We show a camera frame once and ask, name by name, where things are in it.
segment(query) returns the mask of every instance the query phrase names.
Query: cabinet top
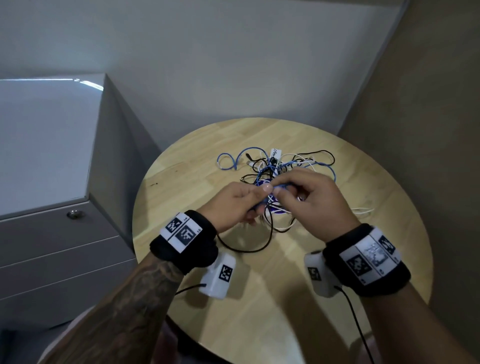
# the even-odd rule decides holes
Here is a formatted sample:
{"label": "cabinet top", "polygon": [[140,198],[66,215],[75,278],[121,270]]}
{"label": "cabinet top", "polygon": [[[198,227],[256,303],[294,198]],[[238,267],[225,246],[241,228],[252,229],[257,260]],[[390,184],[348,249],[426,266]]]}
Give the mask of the cabinet top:
{"label": "cabinet top", "polygon": [[0,80],[0,219],[87,199],[104,76]]}

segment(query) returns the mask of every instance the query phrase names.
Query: cabinet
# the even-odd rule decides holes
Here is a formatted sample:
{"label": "cabinet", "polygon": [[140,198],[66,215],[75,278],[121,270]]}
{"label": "cabinet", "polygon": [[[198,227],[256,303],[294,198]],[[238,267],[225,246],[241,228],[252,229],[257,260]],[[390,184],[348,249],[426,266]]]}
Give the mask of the cabinet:
{"label": "cabinet", "polygon": [[0,328],[72,320],[136,266],[146,173],[104,74],[0,80]]}

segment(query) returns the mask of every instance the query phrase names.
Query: forearm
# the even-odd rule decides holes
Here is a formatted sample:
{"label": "forearm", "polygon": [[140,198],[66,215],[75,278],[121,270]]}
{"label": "forearm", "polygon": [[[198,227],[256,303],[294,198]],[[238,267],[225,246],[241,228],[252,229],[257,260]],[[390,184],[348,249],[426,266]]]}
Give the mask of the forearm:
{"label": "forearm", "polygon": [[151,253],[42,363],[149,363],[183,274]]}
{"label": "forearm", "polygon": [[396,294],[361,300],[386,364],[477,363],[410,283]]}

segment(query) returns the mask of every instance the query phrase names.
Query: person's right hand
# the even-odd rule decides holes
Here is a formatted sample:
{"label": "person's right hand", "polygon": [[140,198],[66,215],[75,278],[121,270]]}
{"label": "person's right hand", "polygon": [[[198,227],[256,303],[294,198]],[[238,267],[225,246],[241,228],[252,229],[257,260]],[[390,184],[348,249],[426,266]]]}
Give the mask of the person's right hand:
{"label": "person's right hand", "polygon": [[273,195],[316,238],[329,242],[360,225],[330,177],[302,167],[275,177]]}

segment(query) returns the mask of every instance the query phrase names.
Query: brown wall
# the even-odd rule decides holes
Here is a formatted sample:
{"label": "brown wall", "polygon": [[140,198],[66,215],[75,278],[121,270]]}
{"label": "brown wall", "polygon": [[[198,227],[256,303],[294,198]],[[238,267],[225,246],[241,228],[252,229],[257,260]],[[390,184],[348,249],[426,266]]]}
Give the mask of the brown wall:
{"label": "brown wall", "polygon": [[410,195],[431,308],[480,359],[480,1],[413,0],[339,136]]}

